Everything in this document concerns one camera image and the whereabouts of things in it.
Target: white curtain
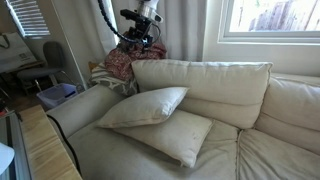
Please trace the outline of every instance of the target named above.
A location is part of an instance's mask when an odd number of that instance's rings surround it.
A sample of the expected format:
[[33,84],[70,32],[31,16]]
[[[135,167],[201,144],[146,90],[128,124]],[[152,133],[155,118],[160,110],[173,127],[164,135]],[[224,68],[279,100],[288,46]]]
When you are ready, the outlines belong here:
[[[117,28],[111,0],[104,0],[103,2],[107,16],[113,26]],[[96,62],[101,62],[110,50],[116,47],[116,38],[104,21],[97,0],[74,0],[74,5],[81,19],[88,47],[91,49]]]
[[[132,21],[120,16],[121,9],[134,10],[135,0],[112,0],[118,28],[127,31]],[[164,18],[159,23],[161,42],[166,46],[167,58],[202,61],[207,0],[160,0],[157,12]]]

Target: blue basket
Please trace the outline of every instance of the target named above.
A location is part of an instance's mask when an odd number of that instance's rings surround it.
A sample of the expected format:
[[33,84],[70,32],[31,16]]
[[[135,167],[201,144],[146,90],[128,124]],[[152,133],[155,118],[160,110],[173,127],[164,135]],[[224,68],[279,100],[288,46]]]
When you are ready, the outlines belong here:
[[52,109],[77,94],[76,86],[61,83],[37,93],[37,96],[48,108]]

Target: beige sofa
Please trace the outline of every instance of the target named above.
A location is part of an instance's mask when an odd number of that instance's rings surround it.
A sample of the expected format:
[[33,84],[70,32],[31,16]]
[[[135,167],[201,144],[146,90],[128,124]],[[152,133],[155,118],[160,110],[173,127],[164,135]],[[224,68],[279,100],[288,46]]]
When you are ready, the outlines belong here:
[[270,76],[271,66],[133,63],[141,91],[189,87],[178,109],[214,122],[193,168],[97,127],[97,120],[124,99],[102,85],[47,113],[61,123],[84,179],[320,179],[320,78]]

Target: throw pillow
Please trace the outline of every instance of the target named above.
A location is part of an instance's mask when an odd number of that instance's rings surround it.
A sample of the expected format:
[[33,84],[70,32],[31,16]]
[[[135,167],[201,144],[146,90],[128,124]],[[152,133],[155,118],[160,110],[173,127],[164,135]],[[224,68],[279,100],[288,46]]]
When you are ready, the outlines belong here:
[[171,87],[131,96],[113,106],[99,121],[104,128],[161,123],[169,118],[188,88]]
[[150,145],[192,168],[212,125],[210,119],[175,110],[167,121],[160,124],[113,130]]

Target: window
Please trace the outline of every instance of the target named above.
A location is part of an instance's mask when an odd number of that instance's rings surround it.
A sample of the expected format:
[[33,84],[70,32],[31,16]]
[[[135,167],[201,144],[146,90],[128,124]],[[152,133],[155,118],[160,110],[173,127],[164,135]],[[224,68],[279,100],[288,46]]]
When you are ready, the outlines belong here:
[[221,42],[320,43],[320,0],[225,0]]
[[23,37],[50,35],[36,0],[6,0],[6,2]]

